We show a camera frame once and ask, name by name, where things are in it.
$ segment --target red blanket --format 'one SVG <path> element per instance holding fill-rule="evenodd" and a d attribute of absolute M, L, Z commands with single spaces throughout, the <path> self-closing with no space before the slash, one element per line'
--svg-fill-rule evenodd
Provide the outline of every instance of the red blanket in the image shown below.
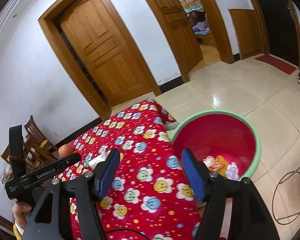
<path fill-rule="evenodd" d="M 58 177 L 75 179 L 92 170 L 102 151 L 120 151 L 121 163 L 108 196 L 98 203 L 105 231 L 133 229 L 152 240 L 189 240 L 201 220 L 194 195 L 175 157 L 164 124 L 175 122 L 152 99 L 141 101 L 89 130 L 70 145 L 82 160 Z M 70 199 L 74 239 L 81 239 L 76 200 Z M 143 237 L 132 231 L 107 233 L 108 239 Z"/>

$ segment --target door panel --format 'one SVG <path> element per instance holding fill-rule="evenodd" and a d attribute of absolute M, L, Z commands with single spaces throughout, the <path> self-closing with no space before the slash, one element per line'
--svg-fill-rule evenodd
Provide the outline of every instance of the door panel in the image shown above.
<path fill-rule="evenodd" d="M 113 106 L 151 91 L 101 0 L 76 1 L 61 17 L 60 26 Z"/>
<path fill-rule="evenodd" d="M 185 68 L 186 73 L 189 73 L 203 56 L 183 7 L 179 0 L 155 0 L 155 2 L 165 20 L 166 26 L 165 28 L 162 26 L 162 29 L 166 36 L 166 31 L 171 34 L 167 39 L 170 45 L 173 43 L 171 48 L 179 68 Z"/>
<path fill-rule="evenodd" d="M 229 9 L 239 43 L 240 58 L 262 52 L 263 40 L 257 14 L 250 9 Z"/>
<path fill-rule="evenodd" d="M 298 66 L 298 35 L 288 0 L 259 2 L 268 31 L 270 53 Z"/>

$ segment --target wooden chair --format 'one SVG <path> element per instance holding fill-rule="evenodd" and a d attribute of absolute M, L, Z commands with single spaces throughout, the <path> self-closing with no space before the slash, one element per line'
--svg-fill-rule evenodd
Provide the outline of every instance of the wooden chair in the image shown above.
<path fill-rule="evenodd" d="M 9 162 L 9 145 L 1 155 L 8 164 Z M 26 162 L 26 171 L 31 172 L 39 169 L 55 161 L 48 153 L 45 153 L 37 145 L 37 140 L 30 137 L 26 142 L 23 142 L 23 158 Z"/>
<path fill-rule="evenodd" d="M 48 154 L 40 154 L 37 152 L 38 145 L 36 139 L 28 138 L 23 142 L 23 156 L 26 161 L 27 172 L 34 171 L 53 162 L 54 159 Z"/>
<path fill-rule="evenodd" d="M 39 130 L 37 125 L 35 124 L 33 120 L 33 116 L 30 116 L 29 121 L 25 125 L 25 129 L 28 131 L 29 134 L 31 134 L 37 141 L 40 149 L 42 149 L 44 152 L 50 150 L 53 148 L 54 150 L 58 150 L 58 147 L 56 147 L 54 144 L 52 144 Z"/>

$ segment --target baseboard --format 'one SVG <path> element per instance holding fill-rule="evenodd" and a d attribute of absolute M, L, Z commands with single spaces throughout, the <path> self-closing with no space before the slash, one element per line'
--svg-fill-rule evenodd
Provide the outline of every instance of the baseboard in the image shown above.
<path fill-rule="evenodd" d="M 61 142 L 57 143 L 57 147 L 61 147 L 62 145 L 68 144 L 69 142 L 76 139 L 78 136 L 82 135 L 86 131 L 90 130 L 91 128 L 97 126 L 98 124 L 102 123 L 101 117 L 93 120 L 92 122 L 88 123 L 84 127 L 80 128 L 79 130 L 75 131 L 73 134 L 70 134 L 67 138 L 63 139 Z"/>
<path fill-rule="evenodd" d="M 164 83 L 159 86 L 162 93 L 168 92 L 171 89 L 174 89 L 178 86 L 181 86 L 183 84 L 182 77 L 177 77 L 173 80 L 168 81 L 167 83 Z"/>
<path fill-rule="evenodd" d="M 234 58 L 234 62 L 240 60 L 240 59 L 241 59 L 241 58 L 240 58 L 240 53 L 234 54 L 234 55 L 233 55 L 233 58 Z"/>

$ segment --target blue gripper pad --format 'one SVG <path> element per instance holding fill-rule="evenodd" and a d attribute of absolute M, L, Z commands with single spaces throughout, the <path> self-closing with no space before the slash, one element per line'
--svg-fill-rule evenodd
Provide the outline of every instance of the blue gripper pad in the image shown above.
<path fill-rule="evenodd" d="M 108 195 L 114 176 L 117 172 L 120 163 L 120 152 L 117 149 L 112 149 L 106 160 L 103 162 L 106 167 L 100 178 L 100 187 L 98 198 L 102 200 Z"/>
<path fill-rule="evenodd" d="M 197 168 L 194 164 L 193 158 L 190 157 L 190 154 L 193 156 L 192 152 L 188 152 L 187 149 L 182 151 L 181 161 L 183 168 L 188 177 L 190 186 L 194 192 L 194 195 L 199 198 L 200 201 L 203 201 L 205 198 L 203 181 L 197 171 Z"/>

